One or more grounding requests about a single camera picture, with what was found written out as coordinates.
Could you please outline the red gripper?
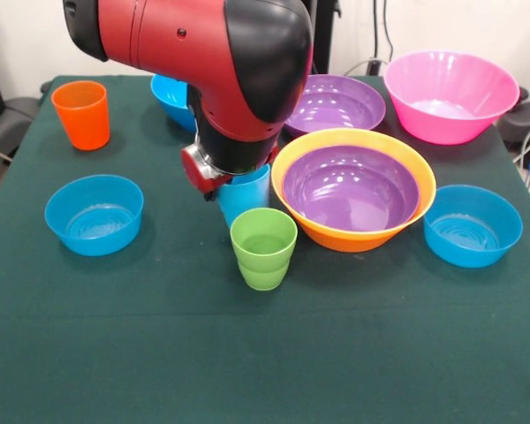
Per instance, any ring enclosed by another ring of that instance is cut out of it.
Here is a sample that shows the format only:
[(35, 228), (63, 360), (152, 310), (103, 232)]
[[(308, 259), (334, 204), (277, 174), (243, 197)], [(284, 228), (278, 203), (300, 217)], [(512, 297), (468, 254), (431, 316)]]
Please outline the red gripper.
[(195, 143), (183, 148), (180, 156), (189, 182), (203, 194), (205, 201), (216, 201), (217, 189), (233, 179), (231, 174), (213, 167)]

